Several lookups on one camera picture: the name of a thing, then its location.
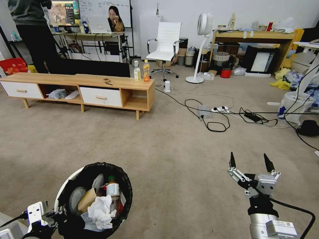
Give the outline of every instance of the orange juice bottle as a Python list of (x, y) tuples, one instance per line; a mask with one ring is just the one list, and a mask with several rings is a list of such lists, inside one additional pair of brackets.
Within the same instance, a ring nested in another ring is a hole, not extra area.
[(147, 60), (144, 61), (143, 70), (144, 70), (143, 79), (145, 82), (149, 82), (150, 81), (150, 64), (147, 62)]

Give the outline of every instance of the wooden tv stand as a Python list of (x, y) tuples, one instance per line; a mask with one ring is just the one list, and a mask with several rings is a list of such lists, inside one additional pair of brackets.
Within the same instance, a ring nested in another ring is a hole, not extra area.
[[(139, 120), (140, 111), (149, 111), (155, 99), (154, 80), (135, 82), (127, 77), (17, 73), (0, 82), (7, 95), (22, 98), (26, 108), (27, 99), (62, 101), (81, 105), (81, 112), (84, 105), (135, 110)], [(80, 94), (72, 100), (48, 98), (47, 94), (55, 89), (78, 90)]]

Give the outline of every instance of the black garbage bag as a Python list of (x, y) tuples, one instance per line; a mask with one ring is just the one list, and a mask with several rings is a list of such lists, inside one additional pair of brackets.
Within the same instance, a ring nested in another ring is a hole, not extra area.
[[(69, 198), (77, 187), (84, 187), (87, 190), (92, 188), (94, 179), (99, 174), (104, 174), (105, 178), (109, 175), (114, 175), (116, 181), (119, 183), (121, 192), (123, 193), (126, 202), (122, 213), (118, 218), (112, 220), (113, 227), (102, 232), (95, 232), (84, 229), (85, 223), (80, 216), (76, 216), (70, 212)], [(60, 194), (59, 207), (64, 206), (66, 210), (66, 220), (59, 221), (58, 232), (65, 239), (74, 238), (90, 238), (90, 239), (104, 239), (111, 236), (121, 225), (129, 214), (132, 205), (133, 191), (129, 177), (124, 170), (116, 165), (108, 163), (94, 163), (86, 165), (83, 170), (76, 176), (74, 180), (69, 180)]]

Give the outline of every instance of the open shelf compartment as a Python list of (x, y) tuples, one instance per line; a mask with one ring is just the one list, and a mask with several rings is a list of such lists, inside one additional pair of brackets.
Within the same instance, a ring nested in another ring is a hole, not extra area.
[(120, 89), (124, 109), (149, 111), (146, 90)]
[(62, 101), (62, 102), (68, 102), (73, 104), (83, 104), (83, 101), (81, 99), (80, 94), (71, 100), (66, 100), (65, 98), (60, 99), (51, 99), (47, 96), (47, 94), (50, 94), (52, 91), (56, 89), (65, 89), (68, 94), (71, 94), (73, 91), (78, 90), (77, 86), (71, 86), (71, 85), (51, 85), (51, 84), (38, 84), (39, 89), (43, 95), (44, 100), (47, 101)]

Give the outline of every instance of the drawer handle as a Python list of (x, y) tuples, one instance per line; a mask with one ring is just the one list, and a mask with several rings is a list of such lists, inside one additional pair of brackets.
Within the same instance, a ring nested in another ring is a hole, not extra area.
[(22, 90), (22, 89), (16, 89), (17, 90), (17, 92), (22, 92), (22, 93), (26, 93), (27, 92), (27, 90)]
[(97, 99), (106, 100), (106, 96), (96, 96)]

